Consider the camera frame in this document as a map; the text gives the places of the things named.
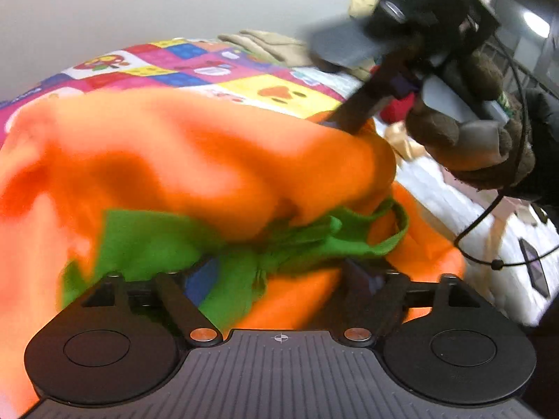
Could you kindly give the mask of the brown gloved right hand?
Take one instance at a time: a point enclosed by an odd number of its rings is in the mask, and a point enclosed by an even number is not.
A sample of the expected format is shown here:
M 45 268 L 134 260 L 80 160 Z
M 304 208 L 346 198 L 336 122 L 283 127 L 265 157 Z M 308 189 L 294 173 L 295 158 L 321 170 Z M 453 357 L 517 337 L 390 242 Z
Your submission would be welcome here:
M 535 169 L 531 125 L 521 123 L 519 99 L 503 90 L 502 73 L 480 51 L 453 68 L 451 77 L 472 96 L 508 104 L 508 122 L 461 123 L 419 98 L 407 114 L 407 133 L 463 183 L 482 190 L 517 186 Z

